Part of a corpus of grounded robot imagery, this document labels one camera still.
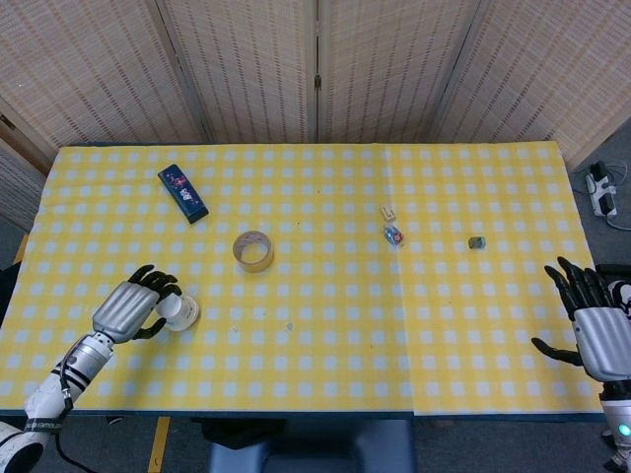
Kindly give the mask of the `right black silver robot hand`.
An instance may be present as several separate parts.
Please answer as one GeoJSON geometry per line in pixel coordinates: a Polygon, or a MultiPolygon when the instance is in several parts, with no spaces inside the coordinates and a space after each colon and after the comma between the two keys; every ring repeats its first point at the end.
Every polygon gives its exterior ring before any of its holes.
{"type": "Polygon", "coordinates": [[[558,266],[544,271],[553,281],[571,322],[574,350],[554,348],[533,337],[545,357],[584,369],[603,384],[630,379],[630,281],[607,279],[559,256],[558,266]]]}

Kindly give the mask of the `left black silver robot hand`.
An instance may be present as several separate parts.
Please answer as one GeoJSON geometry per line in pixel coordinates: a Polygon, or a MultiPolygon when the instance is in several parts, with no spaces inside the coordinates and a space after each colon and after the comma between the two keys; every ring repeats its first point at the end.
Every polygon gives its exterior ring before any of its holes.
{"type": "Polygon", "coordinates": [[[114,344],[151,339],[165,327],[167,320],[159,315],[151,326],[143,324],[170,295],[182,295],[176,276],[156,270],[153,264],[143,265],[120,283],[96,310],[93,330],[104,334],[114,344]]]}

